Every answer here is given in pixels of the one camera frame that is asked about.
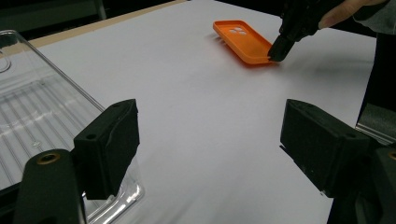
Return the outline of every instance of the orange object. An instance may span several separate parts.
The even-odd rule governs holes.
[[[245,63],[272,63],[267,56],[272,44],[244,21],[215,21],[213,29]]]

